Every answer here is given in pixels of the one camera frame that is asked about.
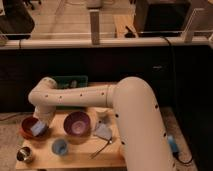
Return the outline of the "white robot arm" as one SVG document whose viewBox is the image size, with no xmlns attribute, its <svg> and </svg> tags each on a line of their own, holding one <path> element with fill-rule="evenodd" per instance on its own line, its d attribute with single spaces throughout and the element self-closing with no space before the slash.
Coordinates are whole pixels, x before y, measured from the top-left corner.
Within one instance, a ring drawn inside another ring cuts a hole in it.
<svg viewBox="0 0 213 171">
<path fill-rule="evenodd" d="M 105 107 L 116 115 L 128 171 L 175 171 L 155 94 L 141 78 L 127 77 L 116 84 L 58 89 L 45 77 L 31 90 L 34 113 L 52 115 L 58 106 Z"/>
</svg>

